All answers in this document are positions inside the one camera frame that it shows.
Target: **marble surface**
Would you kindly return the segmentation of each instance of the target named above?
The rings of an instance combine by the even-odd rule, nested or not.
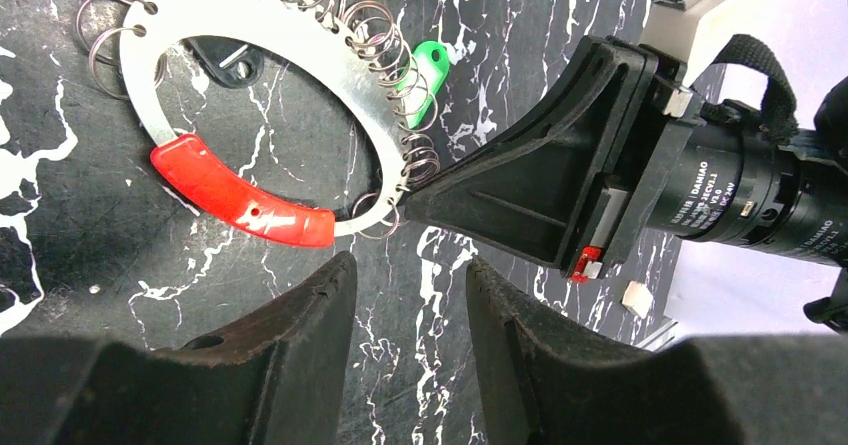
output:
[[[340,443],[484,443],[467,330],[465,265],[485,257],[570,319],[635,343],[661,319],[676,239],[643,234],[622,276],[586,285],[454,233],[405,223],[390,239],[326,250],[234,231],[158,177],[129,104],[99,92],[73,40],[82,0],[0,0],[0,332],[111,334],[181,346],[299,283],[336,251],[359,265]],[[431,135],[445,163],[514,123],[561,73],[579,37],[636,40],[647,0],[380,0],[411,43],[439,40],[453,69]],[[86,31],[113,26],[99,3]],[[279,26],[253,17],[257,26]],[[247,90],[210,84],[169,52],[159,97],[244,178],[344,210],[372,183],[367,140],[334,97],[283,60]],[[103,70],[114,78],[114,72]],[[618,303],[626,283],[657,300],[645,320]]]

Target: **green key tag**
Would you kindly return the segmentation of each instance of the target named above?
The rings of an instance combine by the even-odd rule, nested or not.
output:
[[[403,99],[404,109],[409,112],[417,110],[416,113],[406,117],[406,126],[410,130],[414,130],[421,125],[424,115],[427,114],[427,110],[433,104],[433,97],[442,88],[442,84],[445,83],[445,78],[447,78],[448,71],[450,70],[448,51],[439,42],[424,42],[418,45],[412,56],[415,57],[415,61],[410,60],[413,69],[397,85],[399,93],[409,93]],[[417,83],[420,81],[419,74],[427,83],[426,89],[424,88],[423,81]]]

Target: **red plastic grip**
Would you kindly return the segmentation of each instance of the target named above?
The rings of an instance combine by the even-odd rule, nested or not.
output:
[[[333,244],[336,216],[331,210],[301,207],[254,187],[197,135],[185,134],[156,148],[150,160],[186,198],[240,230],[297,247]]]

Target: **black marble table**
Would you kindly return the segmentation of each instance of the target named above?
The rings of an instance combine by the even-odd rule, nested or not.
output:
[[[130,105],[94,87],[72,38],[81,1],[0,0],[4,336],[110,334],[139,347],[178,347],[285,293],[347,249],[360,285],[340,443],[484,443],[463,296],[473,256],[618,340],[635,343],[659,324],[679,247],[658,232],[642,236],[621,277],[577,285],[414,222],[388,240],[347,237],[306,250],[199,212],[152,169],[153,144]],[[380,1],[413,45],[439,40],[449,50],[454,65],[431,131],[445,163],[527,112],[582,35],[636,40],[648,8],[647,0]],[[87,31],[114,26],[123,10],[96,5]],[[265,17],[257,26],[278,25]],[[169,58],[159,97],[171,123],[196,130],[243,177],[333,209],[368,190],[375,160],[367,140],[294,66],[269,61],[255,86],[225,90],[185,49]],[[632,279],[656,296],[645,320],[618,303]]]

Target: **red component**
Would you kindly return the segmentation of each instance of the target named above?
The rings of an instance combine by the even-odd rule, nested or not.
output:
[[[333,244],[336,216],[331,210],[301,207],[254,187],[197,135],[182,135],[156,148],[150,160],[186,198],[240,230],[297,247]]]
[[[589,261],[600,259],[601,253],[603,253],[603,249],[598,247],[585,247],[583,249],[583,253],[580,254],[580,258],[577,259],[577,265],[574,266],[574,273],[571,274],[571,281],[577,283],[588,282],[589,277],[583,274],[583,272],[586,271],[586,265],[589,264]]]

